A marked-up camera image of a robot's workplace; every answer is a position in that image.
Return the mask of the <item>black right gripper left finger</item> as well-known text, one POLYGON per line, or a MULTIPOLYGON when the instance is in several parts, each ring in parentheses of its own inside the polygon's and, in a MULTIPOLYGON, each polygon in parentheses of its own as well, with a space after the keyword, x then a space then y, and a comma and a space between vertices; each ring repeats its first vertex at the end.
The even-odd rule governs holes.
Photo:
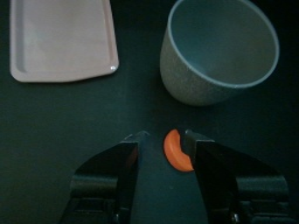
POLYGON ((75 171, 58 224, 129 224, 140 157, 149 134, 140 131, 75 171))

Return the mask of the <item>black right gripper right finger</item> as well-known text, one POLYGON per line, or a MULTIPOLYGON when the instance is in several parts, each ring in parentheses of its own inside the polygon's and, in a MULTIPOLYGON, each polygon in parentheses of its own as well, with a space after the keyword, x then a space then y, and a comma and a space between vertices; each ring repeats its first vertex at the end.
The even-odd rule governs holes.
POLYGON ((249 155, 185 130, 209 224, 299 224, 288 204, 284 175, 249 155))

